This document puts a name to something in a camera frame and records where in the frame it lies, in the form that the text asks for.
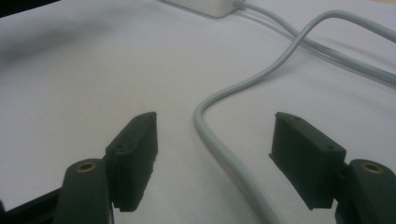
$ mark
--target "gray cable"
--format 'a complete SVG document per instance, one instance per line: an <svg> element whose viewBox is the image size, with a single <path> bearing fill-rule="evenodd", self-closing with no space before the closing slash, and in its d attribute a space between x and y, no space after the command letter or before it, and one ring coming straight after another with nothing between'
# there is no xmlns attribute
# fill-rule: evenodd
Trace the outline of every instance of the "gray cable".
<svg viewBox="0 0 396 224"><path fill-rule="evenodd" d="M261 13L264 16L269 17L273 21L279 23L279 25L281 25L283 28L285 28L285 30L287 30L289 33L291 33L294 37L299 34L299 32L294 27L292 27L289 23L287 23L285 20L280 18L278 15L276 15L272 11L269 11L262 7L254 6L254 5L252 5L250 3L246 3L246 2L243 3L243 8L251 9L253 11ZM362 20L362 23L372 23L372 21L368 21L366 19L361 19L361 20ZM393 31L391 31L390 29L388 29L387 27L384 27L384 26L382 26L380 29L387 30L388 34L394 33ZM395 42L395 39L394 39L394 37L392 37L392 35L383 35L383 36L386 39L388 39L392 42ZM382 82L396 86L396 75L394 75L390 72L384 71L384 70L374 67L370 64L360 62L356 59L353 59L353 58L341 53L341 52L338 52L334 49L330 49L326 46L323 46L309 38L306 38L303 41L303 43L306 44L309 48L314 49L324 55L327 55L328 57L335 59L338 63L342 64L343 66L346 66L346 67L349 67L355 71L358 71L358 72L366 75L367 77L378 79Z"/></svg>
<svg viewBox="0 0 396 224"><path fill-rule="evenodd" d="M230 176L235 185L240 189L242 194L245 196L247 202L251 206L257 219L260 223L267 224L280 224L278 217L276 216L271 205L254 183L253 178L250 176L249 171L246 169L244 164L238 160L238 158L228 149L209 129L204 120L204 112L215 102L227 97L233 93L244 90L272 74L278 67L280 67L289 56L297 49L307 36L307 34L320 22L329 18L338 18L346 21L356 23L368 30L371 30L379 35L384 36L387 39L395 42L396 34L389 30L383 29L384 27L374 23L372 21L363 20L362 18L344 11L329 11L320 14L315 17L305 28L297 35L295 40L286 49L286 51L269 67L262 70L259 74L248 78L240 83L232 85L231 87L225 88L218 91L208 98L204 99L195 109L193 115L193 121L198 134L201 136L203 142L207 148L211 151L216 160L221 164L225 172Z"/></svg>

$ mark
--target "white cable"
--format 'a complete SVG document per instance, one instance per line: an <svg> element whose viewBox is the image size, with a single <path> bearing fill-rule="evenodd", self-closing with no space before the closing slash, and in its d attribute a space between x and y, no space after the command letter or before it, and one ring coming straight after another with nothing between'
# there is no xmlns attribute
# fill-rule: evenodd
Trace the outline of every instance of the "white cable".
<svg viewBox="0 0 396 224"><path fill-rule="evenodd" d="M241 4L242 4L242 2L234 1L234 5L236 7L241 7ZM285 20L283 20L281 17L279 17L272 11L269 11L262 7L254 6L254 5L252 5L250 3L246 3L246 2L243 2L243 8L251 9L253 11L261 13L264 16L269 17L270 19L272 19L273 21L275 21L279 25L281 25L283 28L285 28L285 30L287 30L294 37L299 34L299 32L294 27L292 27L289 23L287 23ZM381 29L385 29L385 30L389 30L390 32L393 32L384 26ZM392 38L391 36L385 35L384 37L392 42L395 42L394 38ZM349 67L355 71L358 71L358 72L366 75L367 77L371 77L371 78L380 80L382 82L388 83L390 85L396 86L396 75L395 74L392 74L392 73L384 71L380 68L374 67L370 64L363 63L361 61L353 59L341 52L338 52L337 50L330 49L330 48L323 46L309 38L306 38L303 41L303 43L306 44L309 48L314 49L314 50L316 50L330 58L333 58L334 60L336 60L338 63L342 64L343 66L346 66L346 67Z"/></svg>
<svg viewBox="0 0 396 224"><path fill-rule="evenodd" d="M240 2L240 6L243 7L245 3ZM266 224L280 224L274 210L266 200L266 196L262 194L260 189L254 183L253 178L250 176L249 171L244 164L236 158L236 156L228 149L209 129L204 120L204 112L215 102L227 97L233 93L244 90L272 74L278 67L280 67L289 56L297 49L302 43L308 33L320 22L329 18L338 18L346 21L351 21L360 26L369 29L376 34L382 35L387 39L395 42L396 34L390 29L383 29L384 27L372 22L364 20L356 15L353 15L344 11L329 11L320 14L315 17L305 28L296 36L295 40L286 49L286 51L269 67L262 70L259 74L248 78L240 83L232 85L231 87L225 88L218 91L208 98L204 99L195 109L193 115L193 121L198 134L201 136L203 142L207 148L211 151L213 156L221 164L225 172L230 176L236 186L241 190L245 196L247 202L254 211L256 217L260 223Z"/></svg>

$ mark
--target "white table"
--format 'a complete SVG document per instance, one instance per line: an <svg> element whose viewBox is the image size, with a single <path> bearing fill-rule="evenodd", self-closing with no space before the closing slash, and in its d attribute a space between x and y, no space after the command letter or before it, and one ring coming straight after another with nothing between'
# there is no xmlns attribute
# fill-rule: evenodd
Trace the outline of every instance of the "white table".
<svg viewBox="0 0 396 224"><path fill-rule="evenodd" d="M256 1L301 30L343 9L396 30L396 5L370 0ZM310 35L396 72L396 45L339 20ZM0 199L7 210L62 185L76 161L102 158L129 120L158 113L159 155L136 212L122 223L255 223L247 203L192 124L209 94L255 75L289 45L252 11L212 19L152 0L63 0L0 20ZM396 171L396 90L299 48L206 120L270 195L285 223L335 223L309 211L269 159L277 111L306 119L346 148L346 161Z"/></svg>

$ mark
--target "white tabletop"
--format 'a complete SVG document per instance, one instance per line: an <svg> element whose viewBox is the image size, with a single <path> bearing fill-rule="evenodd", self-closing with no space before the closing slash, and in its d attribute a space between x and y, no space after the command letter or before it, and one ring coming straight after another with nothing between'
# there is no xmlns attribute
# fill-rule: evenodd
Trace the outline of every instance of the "white tabletop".
<svg viewBox="0 0 396 224"><path fill-rule="evenodd" d="M329 9L396 30L396 5L371 0L252 3L299 30ZM346 21L325 21L309 36L396 72L396 45ZM153 175L134 213L114 210L116 223L255 223L191 118L206 96L257 74L289 43L282 28L249 10L213 19L156 0L64 0L0 19L0 199L8 210L59 188L69 165L102 158L132 117L156 111ZM334 209L309 211L269 159L274 114L306 119L346 148L346 162L396 171L395 103L394 87L299 48L205 118L284 223L333 224Z"/></svg>

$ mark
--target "power cord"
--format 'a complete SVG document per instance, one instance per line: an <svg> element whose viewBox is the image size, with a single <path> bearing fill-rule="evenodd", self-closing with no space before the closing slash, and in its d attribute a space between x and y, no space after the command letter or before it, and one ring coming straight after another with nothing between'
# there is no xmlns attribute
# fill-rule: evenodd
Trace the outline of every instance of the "power cord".
<svg viewBox="0 0 396 224"><path fill-rule="evenodd" d="M201 139L206 144L207 148L212 152L218 163L222 166L222 168L233 180L235 185L240 189L242 194L245 196L247 202L251 206L251 209L255 213L260 223L280 224L280 221L276 216L276 213L274 212L273 208L267 201L268 197L265 196L262 193L262 191L259 189L259 187L255 184L252 176L249 174L248 169L231 152L231 150L228 149L209 129L209 127L207 126L204 120L204 112L215 102L231 94L249 88L261 82L265 77L271 75L277 68L279 68L289 58L289 56L297 49L297 47L301 43L305 43L310 48L315 49L325 55L328 55L329 57L337 60L339 63L342 63L354 70L362 72L370 77L380 79L389 84L395 85L396 84L395 75L383 71L381 69L372 67L371 65L361 63L355 59L349 58L342 53L339 53L333 49L329 49L325 46L322 46L310 39L305 39L305 37L316 25L330 18L337 18L345 21L350 21L378 35L381 35L384 38L394 43L396 42L396 33L374 21L369 21L352 13L340 11L340 10L333 10L320 14L319 16L315 17L311 22L309 22L300 33L298 33L294 28L292 28L288 23L286 23L276 14L271 12L268 13L269 11L265 9L248 4L245 2L245 0L236 0L234 1L234 5L239 8L250 8L267 16L270 15L269 17L271 19L281 23L281 25L284 27L286 26L287 30L293 35L295 35L296 38L286 49L286 51L274 63L272 63L266 69L262 70L257 75L250 77L244 81L241 81L237 84L234 84L221 91L218 91L210 95L206 99L204 99L200 104L198 104L198 106L194 111L193 122L195 124L195 128L198 134L201 136Z"/></svg>

